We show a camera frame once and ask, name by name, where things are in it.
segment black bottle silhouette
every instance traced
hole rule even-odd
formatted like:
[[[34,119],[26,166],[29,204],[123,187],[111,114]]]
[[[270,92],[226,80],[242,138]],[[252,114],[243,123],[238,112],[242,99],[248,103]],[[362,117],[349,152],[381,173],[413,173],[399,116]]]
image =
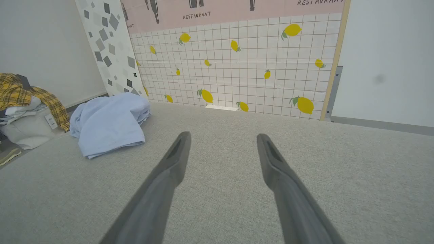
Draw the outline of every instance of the black bottle silhouette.
[[[255,0],[250,0],[250,11],[255,11]]]
[[[188,0],[188,3],[190,4],[190,8],[196,8],[197,7],[197,0]],[[204,0],[199,0],[199,6],[204,6]]]
[[[158,19],[158,4],[157,0],[150,0],[151,1],[151,8],[155,15],[155,20],[157,21],[157,24],[160,23],[160,20]]]
[[[128,20],[127,11],[125,10],[124,4],[122,3],[122,11],[124,12],[125,20]]]

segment gray carpet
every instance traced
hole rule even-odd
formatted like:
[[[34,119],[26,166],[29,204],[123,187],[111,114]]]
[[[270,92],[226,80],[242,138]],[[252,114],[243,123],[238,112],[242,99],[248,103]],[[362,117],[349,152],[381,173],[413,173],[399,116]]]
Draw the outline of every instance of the gray carpet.
[[[152,104],[146,144],[93,160],[52,140],[0,170],[0,243],[98,243],[181,131],[192,145],[166,244],[282,243],[256,135],[266,133],[348,244],[434,243],[434,137]]]

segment grid pattern wallpaper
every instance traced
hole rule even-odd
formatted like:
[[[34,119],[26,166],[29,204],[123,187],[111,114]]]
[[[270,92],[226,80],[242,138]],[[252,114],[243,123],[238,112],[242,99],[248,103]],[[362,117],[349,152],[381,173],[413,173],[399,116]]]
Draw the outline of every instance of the grid pattern wallpaper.
[[[173,103],[206,106],[207,102],[197,94],[197,90],[205,89],[213,95],[214,105],[237,107],[237,102],[244,102],[249,112],[319,119],[341,16],[330,13],[246,20],[130,37],[150,102],[168,102],[165,95],[170,95]],[[283,30],[292,23],[302,31],[282,39]],[[191,39],[180,45],[183,33]],[[231,49],[232,40],[241,51]],[[325,67],[317,67],[317,59]],[[267,69],[269,79],[264,78]],[[297,105],[290,103],[297,96],[313,102],[312,114],[300,112]]]

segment folded blue shirt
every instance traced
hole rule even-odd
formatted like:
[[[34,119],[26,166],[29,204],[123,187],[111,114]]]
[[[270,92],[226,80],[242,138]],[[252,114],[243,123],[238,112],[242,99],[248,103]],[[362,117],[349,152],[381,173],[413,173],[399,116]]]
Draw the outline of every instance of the folded blue shirt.
[[[151,115],[146,98],[125,92],[80,104],[71,116],[70,131],[89,159],[145,142],[140,125]]]

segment wooden edge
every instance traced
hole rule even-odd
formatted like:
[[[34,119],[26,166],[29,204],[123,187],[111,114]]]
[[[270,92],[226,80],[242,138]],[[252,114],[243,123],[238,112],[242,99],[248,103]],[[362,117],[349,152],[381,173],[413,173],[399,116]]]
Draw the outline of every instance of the wooden edge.
[[[341,55],[342,43],[344,42],[345,28],[347,26],[348,12],[350,10],[351,0],[345,0],[344,10],[342,11],[341,26],[339,28],[338,42],[336,44],[335,58],[333,59],[332,70],[330,72],[329,84],[325,93],[324,105],[322,106],[320,121],[324,121],[327,113],[327,105],[329,104],[330,93],[332,92],[333,81],[335,79],[336,67],[339,63],[339,56]]]

